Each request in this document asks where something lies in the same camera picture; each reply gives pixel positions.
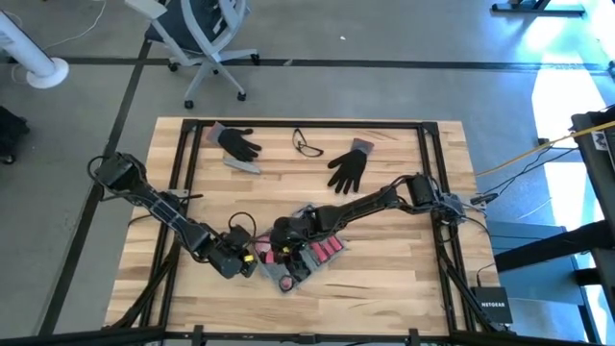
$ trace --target butcher block tabletop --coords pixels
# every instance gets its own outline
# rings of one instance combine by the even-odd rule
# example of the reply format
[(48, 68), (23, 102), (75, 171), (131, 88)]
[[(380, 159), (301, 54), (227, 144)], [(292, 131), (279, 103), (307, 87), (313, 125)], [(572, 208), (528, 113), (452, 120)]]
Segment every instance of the butcher block tabletop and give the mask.
[[(183, 120), (158, 119), (146, 161), (148, 181), (156, 189), (168, 188)], [(476, 193), (461, 123), (440, 121), (438, 126), (451, 192)], [(307, 158), (292, 145), (293, 128), (258, 127), (245, 137), (263, 148), (256, 160), (260, 175), (223, 164), (229, 154), (205, 140), (208, 130), (203, 131), (191, 192), (204, 197), (190, 201), (188, 217), (206, 222), (218, 232), (228, 231), (228, 219), (237, 211), (251, 213), (258, 233), (264, 233), (276, 218), (290, 215), (306, 203), (343, 204), (390, 184), (400, 175), (422, 171), (416, 131), (406, 129), (305, 128), (302, 132), (308, 144), (325, 151), (319, 158)], [(192, 136), (187, 140), (180, 177), (185, 176)], [(373, 142), (374, 150), (359, 193), (335, 195), (327, 188), (333, 173), (327, 163), (348, 152), (355, 137)], [(430, 140), (428, 147), (436, 172)], [(398, 190), (407, 198), (407, 191)], [(467, 213), (484, 222), (481, 214)], [(145, 214), (145, 209), (135, 208), (133, 217)], [(237, 217), (234, 222), (251, 230), (247, 219)], [(147, 285), (159, 227), (151, 217), (129, 227), (106, 324), (119, 319)], [(167, 330), (190, 332), (195, 325), (203, 325), (212, 333), (400, 335), (415, 328), (420, 335), (448, 335), (428, 214), (382, 211), (351, 223), (338, 236), (347, 250), (286, 295), (258, 270), (249, 279), (237, 275), (227, 280), (182, 250)], [(458, 237), (468, 284), (476, 284), (477, 271), (494, 261), (489, 237), (470, 222), (459, 226)], [(480, 279), (483, 285), (498, 285), (495, 266), (482, 270)], [(452, 283), (451, 287), (457, 325), (463, 329), (460, 296)], [(160, 296), (153, 307), (154, 323), (158, 321)]]

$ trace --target concrete floor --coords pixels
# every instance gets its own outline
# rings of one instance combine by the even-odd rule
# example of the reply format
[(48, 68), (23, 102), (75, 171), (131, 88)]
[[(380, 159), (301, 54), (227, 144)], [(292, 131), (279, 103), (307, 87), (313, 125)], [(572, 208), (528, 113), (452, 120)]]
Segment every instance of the concrete floor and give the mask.
[[(609, 58), (582, 18), (492, 15), (492, 0), (255, 0), (253, 13), (232, 47), (255, 47), (264, 59), (416, 62), (584, 62)], [(23, 29), (41, 47), (85, 30), (102, 2), (86, 0), (0, 0), (0, 8), (23, 20)], [(86, 36), (48, 50), (61, 57), (136, 58), (146, 21), (121, 0), (107, 0), (98, 26)], [(168, 57), (154, 45), (148, 58)], [(81, 60), (63, 84), (34, 90), (0, 66), (0, 102), (29, 119), (32, 134), (18, 162), (0, 167), (0, 338), (35, 334), (90, 188), (89, 158), (101, 154), (134, 67)], [(535, 146), (537, 104), (550, 100), (568, 119), (556, 97), (534, 93), (537, 81), (553, 93), (582, 88), (579, 71), (418, 69), (335, 66), (237, 66), (231, 72), (248, 92), (244, 103), (222, 79), (206, 81), (196, 107), (182, 97), (195, 68), (172, 74), (147, 65), (140, 74), (118, 150), (145, 158), (158, 116), (273, 116), (461, 120), (472, 163), (481, 171)], [(601, 73), (580, 72), (598, 99), (615, 103), (615, 84)], [(23, 71), (17, 70), (18, 81)], [(588, 108), (598, 109), (600, 102)], [(568, 161), (579, 160), (571, 154)], [(523, 162), (479, 179), (480, 190), (519, 171)], [(549, 199), (545, 173), (537, 169), (511, 186), (489, 209), (493, 220), (514, 221)], [(100, 328), (122, 250), (131, 208), (114, 201), (99, 207), (57, 332)], [(524, 218), (553, 224), (550, 206)], [(524, 302), (515, 317), (535, 315)], [(560, 313), (565, 309), (558, 308)], [(552, 308), (544, 309), (553, 312)], [(545, 317), (520, 323), (520, 334), (582, 339), (578, 321)]]

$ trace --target glove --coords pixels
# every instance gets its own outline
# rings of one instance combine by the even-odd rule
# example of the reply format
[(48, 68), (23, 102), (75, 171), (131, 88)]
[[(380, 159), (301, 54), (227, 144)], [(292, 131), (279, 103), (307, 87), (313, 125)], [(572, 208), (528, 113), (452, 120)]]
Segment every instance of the glove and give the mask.
[(358, 186), (361, 183), (361, 176), (365, 170), (365, 164), (367, 163), (367, 156), (372, 152), (374, 143), (355, 138), (353, 145), (350, 148), (350, 152), (340, 156), (339, 158), (329, 162), (327, 167), (329, 169), (336, 168), (337, 172), (333, 174), (327, 186), (335, 187), (335, 193), (339, 193), (344, 188), (344, 194), (348, 194), (350, 186), (353, 186), (353, 191), (358, 192)]
[(252, 129), (227, 129), (224, 125), (216, 122), (209, 130), (206, 139), (218, 144), (239, 161), (251, 162), (258, 157), (257, 151), (262, 148), (260, 145), (245, 140), (242, 136), (251, 135), (253, 132)]

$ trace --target red object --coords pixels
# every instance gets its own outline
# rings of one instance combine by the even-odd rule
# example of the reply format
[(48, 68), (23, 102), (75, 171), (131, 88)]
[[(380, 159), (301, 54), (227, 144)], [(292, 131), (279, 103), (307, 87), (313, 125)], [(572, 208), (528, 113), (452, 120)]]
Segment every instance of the red object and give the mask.
[(327, 240), (323, 240), (320, 244), (325, 248), (325, 251), (327, 252), (329, 256), (332, 256), (335, 253), (332, 246), (329, 244)]
[(266, 255), (265, 255), (265, 263), (269, 264), (269, 263), (273, 263), (274, 259), (273, 259), (273, 251), (269, 251)]
[(316, 253), (318, 260), (320, 260), (321, 263), (327, 260), (328, 256), (323, 251), (323, 248), (320, 247), (320, 244), (311, 243), (310, 246), (311, 246), (311, 249)]
[(335, 235), (329, 238), (329, 243), (333, 247), (333, 249), (335, 249), (335, 252), (344, 248), (342, 246), (342, 243), (339, 241), (339, 239), (337, 239)]

